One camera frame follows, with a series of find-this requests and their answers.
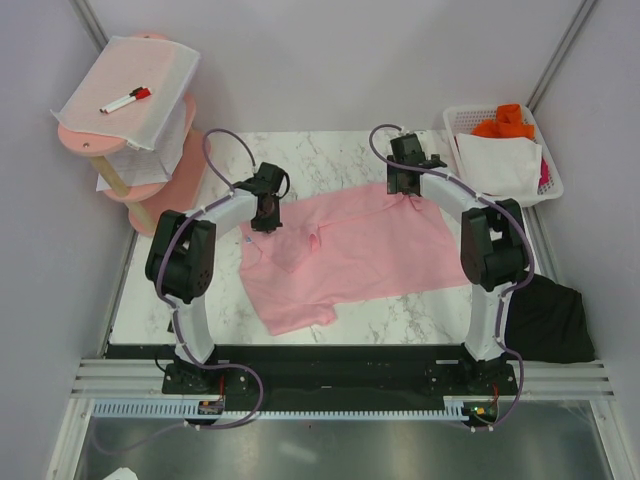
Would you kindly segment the pink t shirt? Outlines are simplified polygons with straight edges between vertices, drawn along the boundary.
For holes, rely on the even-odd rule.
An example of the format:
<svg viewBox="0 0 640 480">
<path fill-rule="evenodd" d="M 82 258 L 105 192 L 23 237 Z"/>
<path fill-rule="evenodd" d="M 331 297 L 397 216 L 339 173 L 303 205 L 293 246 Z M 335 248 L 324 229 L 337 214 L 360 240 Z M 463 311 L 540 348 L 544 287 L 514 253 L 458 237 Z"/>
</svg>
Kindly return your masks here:
<svg viewBox="0 0 640 480">
<path fill-rule="evenodd" d="M 282 227 L 241 225 L 239 275 L 272 335 L 329 325 L 335 305 L 467 284 L 440 208 L 368 184 L 288 203 Z"/>
</svg>

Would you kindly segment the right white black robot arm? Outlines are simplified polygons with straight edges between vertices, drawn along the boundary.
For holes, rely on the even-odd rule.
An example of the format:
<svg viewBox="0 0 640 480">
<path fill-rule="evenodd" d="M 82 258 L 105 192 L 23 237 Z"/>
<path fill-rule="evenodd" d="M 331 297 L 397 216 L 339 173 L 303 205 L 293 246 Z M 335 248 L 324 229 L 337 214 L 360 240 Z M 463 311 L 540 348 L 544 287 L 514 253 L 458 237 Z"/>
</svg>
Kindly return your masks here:
<svg viewBox="0 0 640 480">
<path fill-rule="evenodd" d="M 494 381 L 488 361 L 507 352 L 506 316 L 512 294 L 532 279 L 534 256 L 522 211 L 513 199 L 492 201 L 466 185 L 436 154 L 428 156 L 415 133 L 390 140 L 390 193 L 419 195 L 460 225 L 460 262 L 472 284 L 471 320 L 464 347 L 473 358 L 458 368 L 467 392 L 483 392 Z"/>
</svg>

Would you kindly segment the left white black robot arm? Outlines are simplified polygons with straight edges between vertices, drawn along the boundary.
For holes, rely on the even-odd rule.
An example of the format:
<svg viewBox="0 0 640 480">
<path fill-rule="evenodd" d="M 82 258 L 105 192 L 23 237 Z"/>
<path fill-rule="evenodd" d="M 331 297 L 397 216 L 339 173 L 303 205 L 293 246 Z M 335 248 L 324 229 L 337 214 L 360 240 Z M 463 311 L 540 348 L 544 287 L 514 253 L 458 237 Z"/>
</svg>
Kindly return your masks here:
<svg viewBox="0 0 640 480">
<path fill-rule="evenodd" d="M 262 163 L 252 177 L 211 204 L 187 213 L 167 210 L 159 218 L 145 276 L 170 309 L 176 355 L 190 363 L 184 379 L 198 393 L 211 392 L 220 378 L 218 367 L 207 361 L 215 343 L 204 305 L 214 276 L 216 242 L 243 224 L 266 234 L 280 228 L 280 200 L 289 188 L 285 170 Z"/>
</svg>

